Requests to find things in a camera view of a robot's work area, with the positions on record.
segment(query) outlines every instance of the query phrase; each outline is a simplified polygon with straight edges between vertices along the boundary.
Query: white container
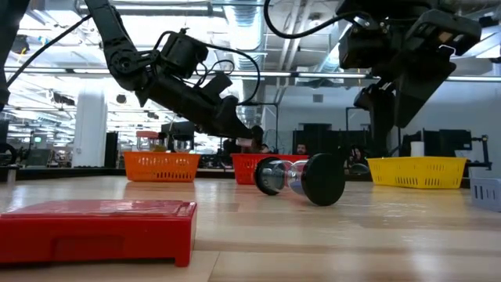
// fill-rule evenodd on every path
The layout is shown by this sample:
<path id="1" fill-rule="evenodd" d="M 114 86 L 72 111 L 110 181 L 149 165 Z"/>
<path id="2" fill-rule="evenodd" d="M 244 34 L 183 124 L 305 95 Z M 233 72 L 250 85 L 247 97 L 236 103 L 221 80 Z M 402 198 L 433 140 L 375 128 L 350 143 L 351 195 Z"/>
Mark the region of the white container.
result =
<path id="1" fill-rule="evenodd" d="M 424 142 L 413 141 L 410 143 L 410 156 L 411 157 L 424 157 Z"/>

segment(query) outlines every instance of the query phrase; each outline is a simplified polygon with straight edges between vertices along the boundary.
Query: red basket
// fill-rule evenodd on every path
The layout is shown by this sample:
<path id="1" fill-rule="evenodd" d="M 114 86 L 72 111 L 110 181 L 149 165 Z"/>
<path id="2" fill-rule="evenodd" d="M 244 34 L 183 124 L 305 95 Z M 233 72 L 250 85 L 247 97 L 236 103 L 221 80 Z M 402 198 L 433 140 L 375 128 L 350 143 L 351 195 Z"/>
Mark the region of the red basket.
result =
<path id="1" fill-rule="evenodd" d="M 308 159 L 305 155 L 278 155 L 278 154 L 232 154 L 235 180 L 239 184 L 254 184 L 254 170 L 258 162 L 267 157 L 277 157 L 287 161 L 301 161 Z"/>

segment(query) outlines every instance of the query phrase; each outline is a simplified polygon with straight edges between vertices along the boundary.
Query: gray bin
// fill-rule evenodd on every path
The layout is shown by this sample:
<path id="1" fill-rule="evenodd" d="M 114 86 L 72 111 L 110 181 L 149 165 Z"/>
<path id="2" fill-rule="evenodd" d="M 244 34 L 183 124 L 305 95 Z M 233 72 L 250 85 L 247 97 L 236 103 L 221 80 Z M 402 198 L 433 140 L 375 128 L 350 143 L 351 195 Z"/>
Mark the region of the gray bin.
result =
<path id="1" fill-rule="evenodd" d="M 501 212 L 501 179 L 471 179 L 470 192 L 475 207 Z"/>

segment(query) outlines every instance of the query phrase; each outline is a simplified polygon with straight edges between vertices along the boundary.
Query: table surface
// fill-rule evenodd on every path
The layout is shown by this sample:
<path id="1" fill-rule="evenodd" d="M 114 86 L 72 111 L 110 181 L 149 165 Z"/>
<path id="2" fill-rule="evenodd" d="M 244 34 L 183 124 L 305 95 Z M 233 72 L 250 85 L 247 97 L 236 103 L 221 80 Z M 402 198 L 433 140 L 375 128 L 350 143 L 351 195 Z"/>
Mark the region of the table surface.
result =
<path id="1" fill-rule="evenodd" d="M 129 183 L 125 177 L 0 186 L 0 209 L 50 200 L 196 201 L 189 268 L 170 262 L 77 263 L 0 269 L 0 281 L 500 281 L 501 214 L 470 206 L 469 190 L 347 183 L 340 201 L 310 205 L 232 179 Z"/>

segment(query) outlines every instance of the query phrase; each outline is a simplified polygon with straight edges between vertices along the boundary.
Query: person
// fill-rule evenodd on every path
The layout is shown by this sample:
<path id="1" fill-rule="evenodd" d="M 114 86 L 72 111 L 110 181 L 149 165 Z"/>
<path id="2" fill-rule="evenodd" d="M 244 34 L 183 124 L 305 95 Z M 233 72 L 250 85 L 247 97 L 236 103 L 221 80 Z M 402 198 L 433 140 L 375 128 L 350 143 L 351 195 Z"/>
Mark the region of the person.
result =
<path id="1" fill-rule="evenodd" d="M 366 157 L 364 156 L 364 153 L 362 149 L 358 146 L 354 146 L 351 149 L 351 156 L 349 157 L 350 160 L 350 166 L 354 164 L 362 164 L 362 165 L 369 165 L 368 161 L 366 160 Z"/>
<path id="2" fill-rule="evenodd" d="M 268 148 L 268 145 L 266 145 L 266 144 L 261 145 L 261 154 L 270 154 L 270 150 Z"/>
<path id="3" fill-rule="evenodd" d="M 296 148 L 296 154 L 297 155 L 306 155 L 308 154 L 308 151 L 306 150 L 306 145 L 303 143 L 299 143 Z"/>

